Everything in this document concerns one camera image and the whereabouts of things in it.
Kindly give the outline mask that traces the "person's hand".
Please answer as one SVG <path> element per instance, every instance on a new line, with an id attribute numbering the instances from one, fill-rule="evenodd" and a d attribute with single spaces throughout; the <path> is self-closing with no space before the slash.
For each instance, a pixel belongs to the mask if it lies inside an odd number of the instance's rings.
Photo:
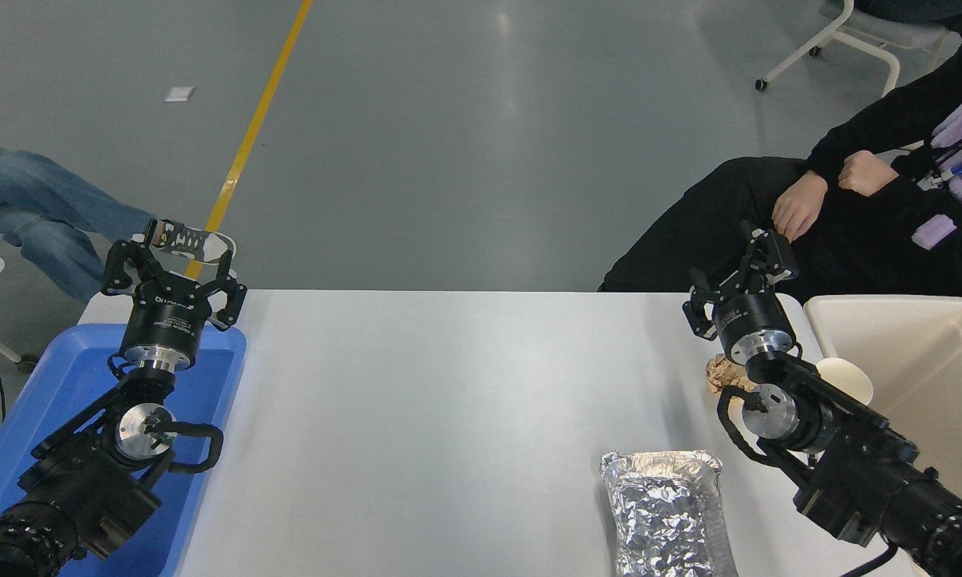
<path id="1" fill-rule="evenodd" d="M 828 190 L 826 180 L 806 171 L 775 201 L 772 223 L 778 234 L 795 242 L 817 222 Z"/>
<path id="2" fill-rule="evenodd" d="M 858 151 L 844 158 L 837 176 L 840 189 L 862 197 L 872 197 L 899 176 L 890 164 L 869 151 Z"/>

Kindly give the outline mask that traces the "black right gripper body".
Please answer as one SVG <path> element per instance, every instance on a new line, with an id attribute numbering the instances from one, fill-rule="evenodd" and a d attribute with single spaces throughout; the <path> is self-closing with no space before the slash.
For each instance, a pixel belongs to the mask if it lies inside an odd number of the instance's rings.
<path id="1" fill-rule="evenodd" d="M 795 343 L 791 322 L 773 292 L 741 293 L 716 304 L 714 327 L 725 350 L 740 348 L 748 337 L 770 350 L 789 350 Z"/>

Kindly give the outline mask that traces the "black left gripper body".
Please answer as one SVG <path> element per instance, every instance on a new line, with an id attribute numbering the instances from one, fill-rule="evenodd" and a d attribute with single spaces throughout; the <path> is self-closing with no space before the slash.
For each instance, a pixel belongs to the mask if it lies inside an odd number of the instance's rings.
<path id="1" fill-rule="evenodd" d="M 133 308 L 122 340 L 122 354 L 136 357 L 141 349 L 172 349 L 183 357 L 196 357 L 203 326 L 210 315 L 202 285 L 184 276 L 169 276 L 136 286 Z"/>

